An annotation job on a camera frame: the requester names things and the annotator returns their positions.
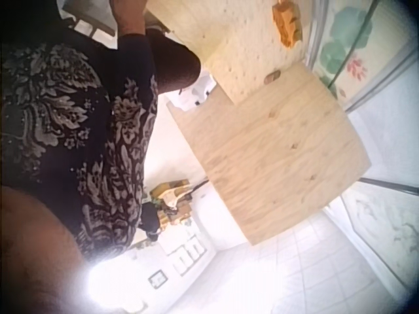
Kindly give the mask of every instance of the green flower decal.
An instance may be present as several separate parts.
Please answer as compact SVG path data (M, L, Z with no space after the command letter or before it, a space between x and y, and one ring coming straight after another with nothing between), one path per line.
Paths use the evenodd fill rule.
M334 40L342 43L345 48L350 48L355 42L355 38L361 29L366 15L367 11L365 10L359 10L353 7L343 8L335 15L335 20L333 21L330 30L330 36L332 36ZM372 30L373 23L369 21L355 46L357 49L366 47Z
M319 57L320 64L329 74L337 74L346 54L355 42L366 15L367 11L353 7L343 8L336 13L330 30L332 40L323 45ZM355 45L356 49L366 47L372 30L373 23L369 21Z
M345 48L338 41L323 46L320 53L320 64L330 74L336 74L346 57Z

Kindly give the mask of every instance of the plywood board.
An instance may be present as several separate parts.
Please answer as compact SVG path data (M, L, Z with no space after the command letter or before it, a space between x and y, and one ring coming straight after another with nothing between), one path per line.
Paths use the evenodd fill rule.
M197 54L233 103L263 86L271 72L303 59L312 0L295 0L302 41L285 48L272 19L277 0L149 0L147 9Z
M217 87L193 111L170 110L252 244L321 210L370 166L344 111L301 63L229 104Z

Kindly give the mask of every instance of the orange object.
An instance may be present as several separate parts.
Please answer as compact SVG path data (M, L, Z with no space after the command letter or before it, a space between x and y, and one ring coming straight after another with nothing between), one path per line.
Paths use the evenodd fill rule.
M272 15L282 44L287 48L293 48L297 41L302 40L299 6L285 0L272 7Z

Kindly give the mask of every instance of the black floral dress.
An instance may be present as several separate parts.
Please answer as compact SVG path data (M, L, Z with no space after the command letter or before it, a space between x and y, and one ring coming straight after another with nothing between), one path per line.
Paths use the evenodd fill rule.
M155 66L142 35L118 50L70 29L54 38L2 44L1 183L42 201L98 261L141 222Z

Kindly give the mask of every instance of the bathroom floor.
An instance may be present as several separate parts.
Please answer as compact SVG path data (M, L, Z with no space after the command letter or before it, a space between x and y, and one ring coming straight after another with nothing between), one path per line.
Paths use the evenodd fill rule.
M220 252L169 314L383 314L395 302L323 213Z

